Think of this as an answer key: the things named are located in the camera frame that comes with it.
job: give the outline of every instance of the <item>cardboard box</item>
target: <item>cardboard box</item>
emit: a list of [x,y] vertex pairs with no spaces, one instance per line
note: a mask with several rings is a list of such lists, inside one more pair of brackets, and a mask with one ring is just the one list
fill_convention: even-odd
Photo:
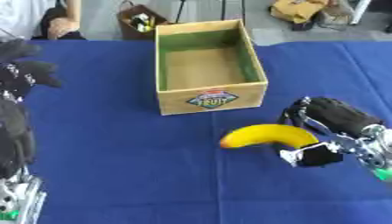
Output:
[[241,20],[160,25],[156,45],[162,115],[261,105],[268,81]]

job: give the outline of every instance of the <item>blue tablecloth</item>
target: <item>blue tablecloth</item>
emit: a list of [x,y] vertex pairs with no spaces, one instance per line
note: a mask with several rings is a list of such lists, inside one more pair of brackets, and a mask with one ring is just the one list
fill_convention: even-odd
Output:
[[390,224],[392,189],[348,157],[293,169],[269,146],[222,150],[228,131],[273,123],[304,95],[346,101],[392,124],[391,43],[258,46],[260,108],[161,116],[149,42],[41,42],[62,89],[27,99],[40,224]]

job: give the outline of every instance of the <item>box label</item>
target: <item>box label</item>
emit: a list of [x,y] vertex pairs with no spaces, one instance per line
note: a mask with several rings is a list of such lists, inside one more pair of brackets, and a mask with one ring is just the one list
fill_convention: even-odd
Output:
[[234,94],[220,90],[212,90],[200,94],[187,102],[206,109],[216,109],[227,103],[233,102],[236,99],[238,99],[238,96]]

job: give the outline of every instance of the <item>basket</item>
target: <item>basket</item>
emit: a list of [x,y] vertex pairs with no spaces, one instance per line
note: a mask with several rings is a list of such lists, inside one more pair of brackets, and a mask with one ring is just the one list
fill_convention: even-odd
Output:
[[155,29],[147,32],[141,32],[137,28],[130,25],[130,20],[139,14],[146,14],[149,17],[154,17],[156,21],[156,25],[164,25],[169,24],[166,18],[160,16],[155,11],[150,10],[143,4],[133,4],[129,0],[125,0],[120,5],[120,10],[117,13],[117,20],[120,25],[122,31],[122,39],[150,39],[154,40],[155,38]]

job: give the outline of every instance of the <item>brown paper bag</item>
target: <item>brown paper bag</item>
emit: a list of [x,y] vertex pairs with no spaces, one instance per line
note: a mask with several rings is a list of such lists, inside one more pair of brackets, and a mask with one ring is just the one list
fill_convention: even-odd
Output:
[[271,15],[302,24],[328,5],[328,0],[277,0],[271,8]]

